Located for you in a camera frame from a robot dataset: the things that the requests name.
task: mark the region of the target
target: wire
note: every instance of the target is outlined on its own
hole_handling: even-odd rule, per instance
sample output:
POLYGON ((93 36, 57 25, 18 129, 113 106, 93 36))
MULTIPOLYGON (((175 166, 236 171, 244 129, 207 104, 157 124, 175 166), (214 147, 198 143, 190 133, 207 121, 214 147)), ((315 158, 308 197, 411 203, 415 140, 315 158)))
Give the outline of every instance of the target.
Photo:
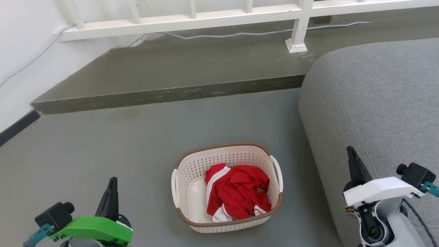
POLYGON ((37 59, 39 59, 41 57, 41 55, 43 55, 54 43, 55 41, 59 38, 59 36, 62 34, 62 32, 64 32, 65 30, 72 28, 76 26, 76 24, 72 24, 72 25, 68 25, 64 28, 62 28, 61 30, 59 30, 59 32, 57 33, 56 37, 52 40, 52 42, 42 51, 40 52, 30 63, 28 63, 26 66, 24 66, 23 68, 19 69, 17 72, 11 74, 10 76, 6 77, 6 80, 4 80, 2 83, 0 83, 0 87, 3 86, 10 78, 12 78, 13 76, 15 76, 16 74, 20 73, 21 71, 23 71, 24 69, 26 69, 29 65, 33 64, 33 62, 35 62, 37 59))
MULTIPOLYGON (((307 30, 322 29, 322 28, 335 28, 335 27, 348 27, 348 26, 363 24, 363 23, 370 23, 370 22, 353 22, 353 23, 349 23, 349 24, 309 27, 309 28, 307 28, 307 30)), ((227 34, 227 35, 196 35, 196 36, 191 36, 191 37, 184 37, 184 36, 180 36, 178 34, 168 33, 168 32, 161 32, 161 33, 166 34, 166 35, 170 35, 170 36, 174 36, 177 38, 181 38, 184 40, 191 40, 191 39, 196 39, 196 38, 228 38, 228 37, 234 37, 234 36, 239 36, 239 35, 262 36, 262 35, 269 35, 269 34, 275 34, 275 33, 286 33, 286 32, 291 32, 291 31, 293 31, 293 29, 266 32, 266 33, 234 33, 234 34, 227 34)))
MULTIPOLYGON (((349 24, 309 27, 309 28, 307 28, 307 30, 322 29, 322 28, 348 27, 348 26, 357 25, 357 24, 363 24, 363 23, 370 23, 370 22, 353 22, 353 23, 349 23, 349 24)), ((67 30, 69 28, 72 28, 74 26, 76 26, 76 24, 68 25, 68 26, 64 27, 63 29, 59 30, 59 32, 57 33, 56 37, 52 40, 52 42, 42 52, 40 52, 26 66, 24 66, 23 68, 19 69, 17 72, 11 74, 10 76, 6 77, 6 79, 3 82, 0 83, 0 87, 2 87, 10 78, 12 78, 16 74, 18 74, 21 71, 23 71, 24 69, 26 69, 29 65, 33 64, 37 59, 39 59, 55 43, 55 41, 59 38, 59 36, 65 30, 67 30)), ((161 33, 162 34, 166 34, 166 35, 171 35, 171 36, 174 36, 174 37, 177 37, 177 38, 181 38, 181 39, 184 39, 184 40, 191 40, 191 39, 196 39, 196 38, 228 38, 228 37, 234 37, 234 36, 239 36, 239 35, 262 36, 262 35, 269 35, 269 34, 275 34, 275 33, 286 33, 286 32, 291 32, 291 31, 293 31, 293 29, 274 31, 274 32, 266 32, 266 33, 235 33, 235 34, 228 34, 228 35, 196 35, 196 36, 191 36, 191 37, 184 37, 184 36, 180 36, 180 35, 173 34, 173 33, 168 33, 168 32, 161 32, 161 33)))
POLYGON ((433 237, 432 233, 430 232, 430 230, 428 229, 427 225, 425 224, 425 222, 422 220, 421 216, 416 212, 416 210, 414 209, 414 207, 404 198, 402 197, 403 202, 405 202, 407 204, 407 206, 413 211, 413 214, 417 217, 417 219, 419 220, 419 222, 421 223, 421 225, 424 227, 425 231, 427 232, 427 235, 431 238, 433 246, 434 247, 438 247, 438 244, 436 243, 435 238, 433 237))

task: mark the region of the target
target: white plastic basket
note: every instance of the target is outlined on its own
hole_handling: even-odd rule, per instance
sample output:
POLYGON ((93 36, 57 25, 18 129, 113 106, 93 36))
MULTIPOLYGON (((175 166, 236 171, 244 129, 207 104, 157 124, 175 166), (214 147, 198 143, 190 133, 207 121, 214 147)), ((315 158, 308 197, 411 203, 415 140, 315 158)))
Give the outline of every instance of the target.
POLYGON ((229 232, 259 225, 268 220, 282 204, 283 180, 276 159, 264 147, 253 143, 228 144, 194 150, 182 156, 172 172, 172 197, 178 215, 192 229, 201 233, 229 232), (267 197, 271 211, 231 222, 213 222, 206 213, 205 172, 211 166, 252 165, 261 168, 270 179, 267 197))

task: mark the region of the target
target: concrete step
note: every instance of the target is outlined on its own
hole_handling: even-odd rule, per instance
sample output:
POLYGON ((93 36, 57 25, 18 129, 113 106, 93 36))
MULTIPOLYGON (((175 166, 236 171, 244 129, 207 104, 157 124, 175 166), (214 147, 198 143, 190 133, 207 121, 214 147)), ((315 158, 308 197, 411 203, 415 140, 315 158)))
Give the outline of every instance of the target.
MULTIPOLYGON (((333 16, 309 30, 307 52, 290 54, 290 33, 183 40, 162 35, 136 47, 110 50, 39 96, 40 114, 59 114, 300 87, 322 55, 359 44, 439 37, 439 7, 333 16)), ((263 33, 293 21, 175 32, 182 36, 263 33)))

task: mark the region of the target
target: concrete floor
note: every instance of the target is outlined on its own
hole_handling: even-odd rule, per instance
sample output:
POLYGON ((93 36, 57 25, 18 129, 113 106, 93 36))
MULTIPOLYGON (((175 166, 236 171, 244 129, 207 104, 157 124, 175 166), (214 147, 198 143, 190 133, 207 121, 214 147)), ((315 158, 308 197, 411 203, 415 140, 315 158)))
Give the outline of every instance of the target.
MULTIPOLYGON (((373 23, 309 30, 305 37, 308 51, 295 54, 288 53, 284 43, 290 33, 194 40, 162 36, 137 47, 109 51, 38 97, 32 105, 43 114, 54 114, 149 104, 154 100, 184 100, 192 95, 202 98, 236 94, 236 86, 231 82, 303 75, 319 57, 340 48, 439 37, 438 12, 439 7, 426 7, 337 15, 331 24, 373 23), (222 85, 220 89, 206 90, 206 85, 212 84, 222 85)), ((175 33, 262 33, 291 29, 293 23, 291 20, 175 33)), ((237 93, 252 91, 258 84, 250 81, 237 93)))
MULTIPOLYGON (((300 89, 43 117, 0 148, 0 239, 19 246, 61 201, 94 215, 111 176, 132 246, 306 246, 341 242, 298 113, 300 89), (200 234, 178 217, 170 179, 186 151, 257 142, 279 161, 284 201, 265 224, 200 234)), ((59 243, 45 240, 39 246, 59 243)))

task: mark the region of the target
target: railing post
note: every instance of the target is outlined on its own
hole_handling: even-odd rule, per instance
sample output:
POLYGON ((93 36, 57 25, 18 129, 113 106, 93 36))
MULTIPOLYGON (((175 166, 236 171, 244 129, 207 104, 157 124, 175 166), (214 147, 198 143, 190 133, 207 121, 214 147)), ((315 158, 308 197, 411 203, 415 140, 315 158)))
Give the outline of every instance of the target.
POLYGON ((73 21, 76 23, 76 27, 78 29, 84 29, 84 21, 82 20, 78 9, 73 3, 73 0, 64 0, 64 4, 67 7, 68 13, 72 17, 73 21))
POLYGON ((192 19, 197 18, 197 11, 195 9, 195 0, 191 0, 191 18, 192 19))
POLYGON ((247 4, 245 6, 245 12, 247 12, 247 14, 253 12, 253 0, 247 0, 247 4))
POLYGON ((139 9, 137 8, 137 1, 130 0, 131 13, 133 14, 133 22, 136 24, 140 23, 139 9))
POLYGON ((285 41, 288 51, 290 53, 303 52, 308 49, 305 46, 305 34, 308 27, 309 16, 311 8, 313 7, 313 0, 299 0, 300 18, 294 20, 293 33, 291 39, 285 41))

